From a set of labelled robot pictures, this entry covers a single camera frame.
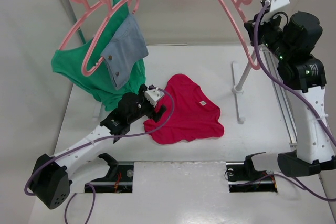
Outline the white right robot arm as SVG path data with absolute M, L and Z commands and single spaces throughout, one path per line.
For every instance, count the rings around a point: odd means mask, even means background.
M 327 127 L 324 108 L 326 73 L 313 54 L 323 28 L 319 19 L 307 12 L 296 12 L 280 27 L 284 12 L 269 21 L 244 23 L 251 45 L 265 46 L 278 60 L 280 79 L 266 75 L 288 92 L 295 120 L 297 147 L 279 153 L 277 165 L 287 177 L 306 177 L 335 169 L 335 137 Z

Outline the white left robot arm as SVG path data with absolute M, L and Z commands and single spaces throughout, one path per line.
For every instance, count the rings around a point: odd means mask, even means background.
M 117 107 L 82 140 L 54 156 L 40 156 L 25 193 L 36 196 L 50 210 L 58 208 L 70 194 L 76 170 L 97 157 L 106 161 L 99 167 L 100 176 L 114 179 L 118 162 L 107 154 L 107 149 L 122 138 L 132 137 L 131 124 L 142 117 L 159 122 L 166 112 L 166 106 L 159 102 L 169 96 L 163 89 L 144 84 L 137 93 L 125 93 Z

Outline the red t shirt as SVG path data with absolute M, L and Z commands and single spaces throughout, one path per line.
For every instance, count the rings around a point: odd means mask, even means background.
M 150 135 L 158 144 L 169 145 L 179 141 L 193 141 L 205 138 L 219 138 L 224 135 L 224 127 L 220 124 L 220 108 L 202 91 L 201 87 L 184 74 L 175 74 L 167 82 L 165 95 L 158 106 L 164 105 L 167 111 L 159 122 L 146 120 L 144 130 L 152 131 L 162 125 L 172 110 L 172 99 L 175 108 L 168 122 Z

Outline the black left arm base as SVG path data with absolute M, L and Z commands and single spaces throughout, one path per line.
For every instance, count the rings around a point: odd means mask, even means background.
M 132 193 L 134 162 L 118 162 L 110 154 L 102 153 L 98 155 L 98 167 L 107 169 L 107 171 L 102 172 L 102 175 L 85 184 L 85 193 L 93 192 L 89 184 L 93 186 L 96 193 Z

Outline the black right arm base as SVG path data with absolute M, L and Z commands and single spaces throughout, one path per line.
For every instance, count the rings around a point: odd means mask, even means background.
M 277 193 L 277 185 L 273 176 L 267 176 L 265 170 L 254 168 L 252 157 L 260 154 L 250 154 L 244 161 L 226 162 L 225 179 L 228 181 L 230 193 Z

